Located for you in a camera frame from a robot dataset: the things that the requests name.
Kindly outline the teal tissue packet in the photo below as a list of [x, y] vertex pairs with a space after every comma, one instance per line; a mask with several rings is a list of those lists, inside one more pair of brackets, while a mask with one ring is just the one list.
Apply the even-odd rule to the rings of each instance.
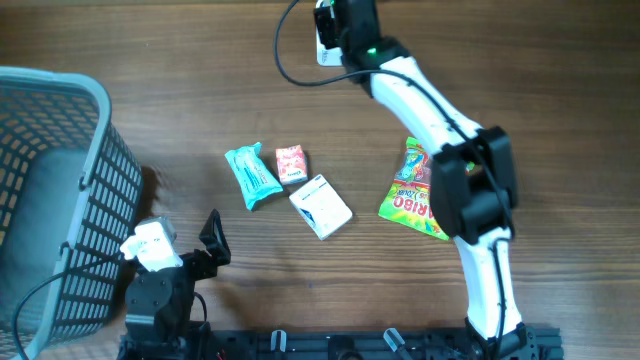
[[259, 157], [261, 149], [262, 143], [256, 142], [225, 153], [249, 211], [253, 211], [259, 201], [283, 191], [280, 182]]

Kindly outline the small orange candy box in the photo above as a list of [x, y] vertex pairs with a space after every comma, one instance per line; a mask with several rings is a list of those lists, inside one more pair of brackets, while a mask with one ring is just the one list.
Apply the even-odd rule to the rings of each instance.
[[277, 148], [275, 153], [278, 177], [282, 185], [299, 183], [308, 179], [306, 156], [300, 145]]

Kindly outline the white blue paper box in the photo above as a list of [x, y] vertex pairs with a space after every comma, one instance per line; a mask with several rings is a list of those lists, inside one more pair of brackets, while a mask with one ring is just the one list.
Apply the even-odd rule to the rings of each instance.
[[321, 174], [289, 196], [293, 207], [320, 240], [325, 240], [349, 222], [353, 212]]

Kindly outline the Haribo gummy candy bag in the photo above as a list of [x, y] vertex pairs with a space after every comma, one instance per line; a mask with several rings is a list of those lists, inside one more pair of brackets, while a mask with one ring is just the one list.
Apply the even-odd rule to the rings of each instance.
[[437, 239], [449, 236], [436, 222], [430, 206], [431, 157], [414, 137], [406, 140], [401, 167], [383, 199], [378, 215]]

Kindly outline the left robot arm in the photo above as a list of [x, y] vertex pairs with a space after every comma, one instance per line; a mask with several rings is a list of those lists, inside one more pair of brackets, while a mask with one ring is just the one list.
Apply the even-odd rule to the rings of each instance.
[[210, 353], [209, 322], [193, 321], [195, 300], [204, 303], [195, 283], [214, 278], [231, 262], [231, 252], [212, 210], [199, 234], [203, 250], [179, 255], [173, 248], [175, 228], [166, 216], [148, 218], [120, 246], [126, 260], [139, 263], [138, 276], [125, 293], [127, 333], [121, 337], [120, 359], [223, 359]]

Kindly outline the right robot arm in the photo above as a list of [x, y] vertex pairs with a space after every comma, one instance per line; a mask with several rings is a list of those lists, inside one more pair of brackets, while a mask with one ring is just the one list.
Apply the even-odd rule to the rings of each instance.
[[322, 1], [318, 41], [339, 49], [349, 79], [395, 115], [431, 159], [430, 209], [458, 249], [468, 292], [466, 323], [489, 359], [526, 344], [515, 303], [509, 245], [518, 204], [511, 140], [459, 112], [397, 39], [382, 34], [373, 1]]

